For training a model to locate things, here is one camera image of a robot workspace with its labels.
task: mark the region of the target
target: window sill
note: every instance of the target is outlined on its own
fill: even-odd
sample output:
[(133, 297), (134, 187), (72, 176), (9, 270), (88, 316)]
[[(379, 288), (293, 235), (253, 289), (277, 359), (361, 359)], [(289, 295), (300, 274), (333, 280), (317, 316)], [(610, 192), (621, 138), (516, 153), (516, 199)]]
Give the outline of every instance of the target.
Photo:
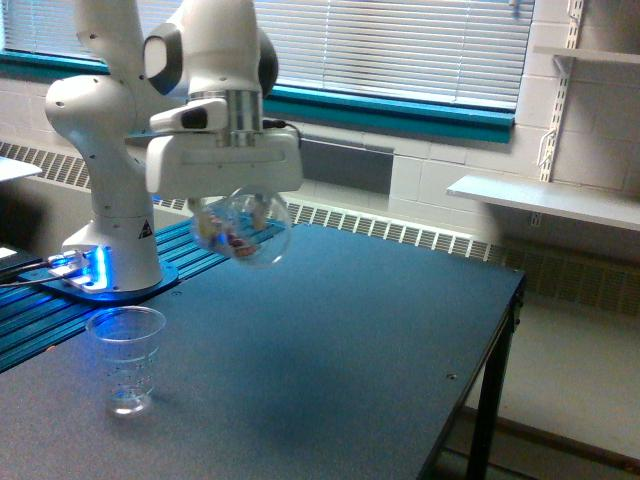
[[(0, 51), (0, 73), (53, 80), (77, 74), (106, 74), (104, 63)], [(386, 100), (277, 86), (265, 100), (267, 115), (328, 122), (345, 128), (399, 136), (433, 135), (508, 143), (515, 115), (480, 109)]]
[(302, 88), (274, 88), (268, 115), (324, 121), (346, 128), (404, 135), (434, 135), (509, 143), (513, 113), (386, 100)]

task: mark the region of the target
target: white shelf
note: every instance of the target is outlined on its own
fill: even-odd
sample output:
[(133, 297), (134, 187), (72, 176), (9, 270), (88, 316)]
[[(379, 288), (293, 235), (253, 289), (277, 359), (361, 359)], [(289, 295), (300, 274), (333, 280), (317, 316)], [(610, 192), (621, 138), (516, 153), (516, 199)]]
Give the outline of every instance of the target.
[(640, 199), (588, 187), (543, 183), (503, 175), (467, 175), (449, 195), (640, 231)]
[(40, 172), (42, 172), (42, 170), (29, 163), (0, 157), (0, 182), (37, 175)]
[(604, 52), (600, 50), (586, 50), (580, 48), (556, 48), (536, 46), (534, 53), (556, 55), (565, 58), (577, 58), (589, 62), (626, 63), (630, 65), (640, 65), (640, 55), (631, 53)]

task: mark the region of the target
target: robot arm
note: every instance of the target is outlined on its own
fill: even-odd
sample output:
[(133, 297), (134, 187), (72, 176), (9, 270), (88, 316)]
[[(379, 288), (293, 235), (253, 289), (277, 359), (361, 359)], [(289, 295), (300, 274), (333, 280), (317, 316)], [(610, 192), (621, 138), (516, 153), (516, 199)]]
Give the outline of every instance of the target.
[(147, 39), (145, 66), (161, 93), (187, 93), (185, 106), (151, 118), (163, 136), (148, 148), (150, 192), (199, 199), (247, 185), (300, 187), (297, 134), (262, 128), (277, 57), (252, 0), (186, 0)]
[[(204, 219), (205, 197), (299, 188), (297, 135), (262, 128), (277, 64), (251, 0), (185, 0), (146, 42), (135, 0), (75, 0), (75, 20), (111, 73), (61, 80), (47, 94), (51, 124), (91, 177), (94, 220), (63, 246), (95, 251), (99, 265), (75, 286), (116, 294), (160, 282), (149, 192), (191, 199)], [(151, 131), (161, 136), (146, 162), (132, 157), (125, 139)]]

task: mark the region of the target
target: clear plastic cup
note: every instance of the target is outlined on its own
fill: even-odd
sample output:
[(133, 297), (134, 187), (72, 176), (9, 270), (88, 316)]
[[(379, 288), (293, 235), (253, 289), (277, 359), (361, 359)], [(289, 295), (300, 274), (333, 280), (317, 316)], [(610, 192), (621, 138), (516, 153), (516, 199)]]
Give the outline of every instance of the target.
[(103, 310), (87, 322), (94, 339), (107, 410), (133, 417), (151, 405), (160, 332), (165, 316), (145, 307)]

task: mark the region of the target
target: warning label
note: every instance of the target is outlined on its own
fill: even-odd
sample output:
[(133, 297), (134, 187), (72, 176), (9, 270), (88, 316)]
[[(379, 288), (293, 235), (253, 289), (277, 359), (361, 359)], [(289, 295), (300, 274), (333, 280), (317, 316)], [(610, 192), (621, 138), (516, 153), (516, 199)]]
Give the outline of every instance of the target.
[(140, 232), (140, 236), (138, 236), (138, 240), (142, 240), (143, 238), (147, 238), (153, 235), (153, 230), (151, 230), (151, 225), (149, 225), (149, 220), (144, 221), (144, 227), (142, 227), (142, 231)]

